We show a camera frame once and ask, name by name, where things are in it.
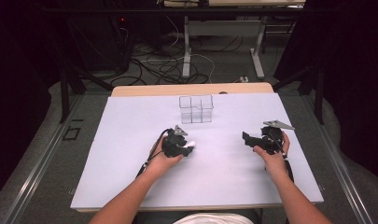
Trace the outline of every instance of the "metal frame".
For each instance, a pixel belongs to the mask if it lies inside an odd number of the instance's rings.
[[[83,97],[83,95],[75,96],[70,108],[72,113],[70,113],[67,116],[67,119],[70,119],[72,117],[72,115],[78,108],[79,104],[81,103]],[[65,122],[58,126],[55,134],[52,136],[51,141],[49,142],[49,145],[47,146],[43,155],[41,155],[41,157],[37,161],[34,169],[29,174],[28,178],[23,184],[20,193],[17,195],[17,198],[8,210],[3,223],[19,223],[22,213],[24,212],[28,203],[31,201],[31,198],[34,195],[37,186],[40,183],[40,180],[42,179],[44,173],[47,171],[49,163],[51,162],[52,157],[55,154],[57,147],[61,142],[63,133],[68,129],[68,123],[69,122]]]
[[[345,196],[348,202],[351,204],[352,211],[355,213],[358,223],[373,223],[369,212],[361,201],[360,195],[357,192],[357,188],[349,175],[348,169],[343,162],[343,158],[339,153],[339,149],[331,141],[331,138],[326,131],[325,126],[319,124],[316,116],[313,113],[314,103],[311,101],[309,96],[302,96],[301,98],[309,114],[311,115],[311,119],[313,120],[314,125],[319,130],[323,142],[326,143],[326,154],[329,157],[330,163],[334,169],[334,173],[340,180],[340,184],[343,188],[343,191],[345,192]]]

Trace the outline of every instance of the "black cable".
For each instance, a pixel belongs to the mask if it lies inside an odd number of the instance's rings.
[[[291,166],[290,166],[290,162],[288,161],[287,159],[287,154],[285,153],[285,151],[283,150],[282,146],[278,143],[278,141],[276,141],[276,139],[273,137],[272,134],[268,134],[273,140],[274,142],[278,145],[279,147],[279,150],[281,150],[282,152],[282,156],[284,158],[284,161],[285,161],[285,166],[287,168],[287,173],[288,173],[288,177],[290,178],[290,180],[294,183],[294,176],[293,176],[293,171],[291,169]]]
[[[161,151],[160,151],[160,152],[158,152],[156,155],[153,155],[153,154],[154,154],[154,151],[156,151],[156,148],[157,148],[157,146],[158,146],[159,143],[160,143],[160,140],[162,139],[162,136],[163,136],[165,133],[170,132],[170,131],[173,131],[173,129],[165,129],[165,130],[160,134],[159,139],[157,139],[157,142],[154,144],[153,148],[152,148],[151,151],[150,151],[150,154],[149,154],[148,157],[147,157],[147,160],[145,161],[145,163],[144,163],[144,164],[142,165],[142,167],[140,168],[140,170],[139,170],[138,174],[136,175],[136,177],[140,176],[140,175],[146,170],[146,168],[147,168],[147,166],[148,166],[148,163],[149,163],[151,160],[153,160],[153,158],[155,158],[157,155],[159,155],[159,154],[161,153]]]

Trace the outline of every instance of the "person's right hand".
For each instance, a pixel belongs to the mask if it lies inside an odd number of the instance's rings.
[[[282,145],[282,149],[287,155],[288,148],[290,146],[290,141],[284,132],[282,132],[282,135],[284,137],[284,144]],[[264,159],[265,167],[267,171],[270,173],[272,179],[277,178],[280,175],[287,175],[287,168],[285,165],[284,158],[282,156],[282,152],[270,155],[259,146],[253,147],[253,151],[258,153]]]

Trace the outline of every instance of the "person's left hand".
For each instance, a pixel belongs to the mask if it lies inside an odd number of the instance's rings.
[[[160,178],[163,176],[171,167],[175,164],[180,162],[183,159],[183,155],[179,155],[176,157],[168,158],[162,152],[161,146],[162,142],[166,136],[163,136],[160,140],[159,144],[157,145],[156,150],[154,151],[153,155],[157,155],[154,157],[150,163],[148,164],[144,174],[151,175],[155,178]]]

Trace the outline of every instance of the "wire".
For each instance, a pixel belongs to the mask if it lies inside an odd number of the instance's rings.
[[[161,151],[160,151],[160,152],[158,152],[156,155],[153,155],[154,152],[156,151],[157,146],[159,145],[159,143],[160,143],[160,141],[161,141],[161,139],[162,139],[162,136],[163,136],[165,133],[170,132],[170,131],[173,131],[173,129],[166,129],[166,130],[164,130],[164,131],[160,134],[160,137],[157,139],[156,143],[153,145],[153,148],[150,150],[150,154],[148,155],[147,160],[145,161],[145,163],[144,163],[144,164],[142,165],[142,167],[140,168],[140,170],[139,170],[138,174],[136,175],[136,177],[140,176],[140,175],[146,170],[146,168],[147,168],[147,166],[148,166],[148,163],[149,163],[151,160],[153,160],[157,155],[159,155],[159,154],[161,153]]]

